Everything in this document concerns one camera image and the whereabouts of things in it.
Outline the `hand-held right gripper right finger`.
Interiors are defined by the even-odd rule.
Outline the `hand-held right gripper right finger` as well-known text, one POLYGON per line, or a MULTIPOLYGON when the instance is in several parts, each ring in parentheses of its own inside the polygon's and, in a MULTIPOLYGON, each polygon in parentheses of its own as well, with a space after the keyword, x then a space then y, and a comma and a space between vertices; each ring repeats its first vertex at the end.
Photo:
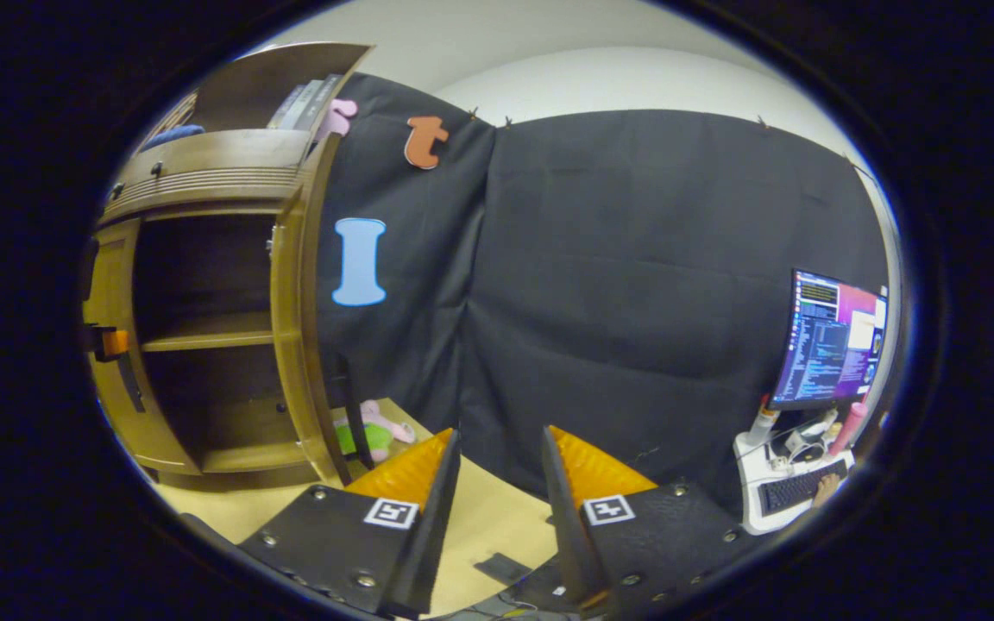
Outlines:
POLYGON ((687 479, 658 484, 549 425, 542 472, 565 596, 603 620, 697 616, 763 542, 687 479))

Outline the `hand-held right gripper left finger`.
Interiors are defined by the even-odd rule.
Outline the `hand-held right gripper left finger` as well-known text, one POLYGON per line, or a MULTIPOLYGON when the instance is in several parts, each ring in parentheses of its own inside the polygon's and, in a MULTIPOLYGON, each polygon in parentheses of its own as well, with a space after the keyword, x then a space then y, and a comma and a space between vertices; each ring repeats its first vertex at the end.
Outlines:
POLYGON ((414 620, 431 609, 459 465, 459 432, 443 430, 342 490, 311 485, 241 550, 336 604, 414 620))

